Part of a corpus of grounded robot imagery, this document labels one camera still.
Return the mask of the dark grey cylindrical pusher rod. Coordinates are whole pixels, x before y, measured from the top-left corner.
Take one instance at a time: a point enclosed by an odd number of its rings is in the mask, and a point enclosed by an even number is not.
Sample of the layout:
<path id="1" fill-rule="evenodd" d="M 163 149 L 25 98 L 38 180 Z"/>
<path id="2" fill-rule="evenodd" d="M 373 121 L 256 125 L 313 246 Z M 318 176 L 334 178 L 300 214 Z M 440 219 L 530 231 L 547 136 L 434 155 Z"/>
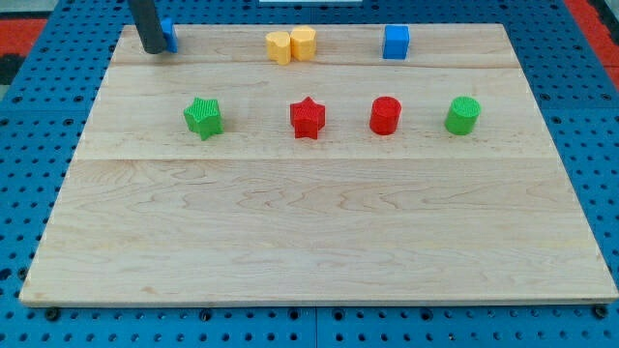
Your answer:
<path id="1" fill-rule="evenodd" d="M 143 49 L 149 54 L 165 51 L 167 43 L 154 0 L 128 0 Z"/>

